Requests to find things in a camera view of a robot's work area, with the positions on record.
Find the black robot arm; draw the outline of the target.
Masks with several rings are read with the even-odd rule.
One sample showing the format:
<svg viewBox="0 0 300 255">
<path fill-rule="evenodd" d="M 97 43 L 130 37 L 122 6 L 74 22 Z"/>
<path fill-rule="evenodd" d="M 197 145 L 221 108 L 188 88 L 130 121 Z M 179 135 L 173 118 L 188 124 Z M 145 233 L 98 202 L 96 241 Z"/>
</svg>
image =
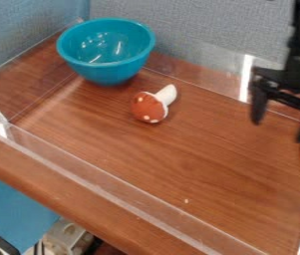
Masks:
<svg viewBox="0 0 300 255">
<path fill-rule="evenodd" d="M 300 0 L 295 0 L 294 35 L 290 39 L 290 53 L 283 70 L 252 68 L 249 89 L 252 94 L 251 120 L 259 125 L 269 101 L 300 111 Z M 300 130 L 296 136 L 300 142 Z"/>
</svg>

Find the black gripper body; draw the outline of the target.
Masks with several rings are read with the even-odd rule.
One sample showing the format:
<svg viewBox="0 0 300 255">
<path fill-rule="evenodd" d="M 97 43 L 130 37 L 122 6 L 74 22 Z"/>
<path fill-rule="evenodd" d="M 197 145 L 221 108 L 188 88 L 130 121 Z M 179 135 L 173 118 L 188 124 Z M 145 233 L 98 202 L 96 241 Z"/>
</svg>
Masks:
<svg viewBox="0 0 300 255">
<path fill-rule="evenodd" d="M 251 93 L 260 87 L 268 95 L 268 102 L 276 101 L 300 111 L 300 56 L 287 59 L 283 70 L 263 67 L 252 69 Z"/>
</svg>

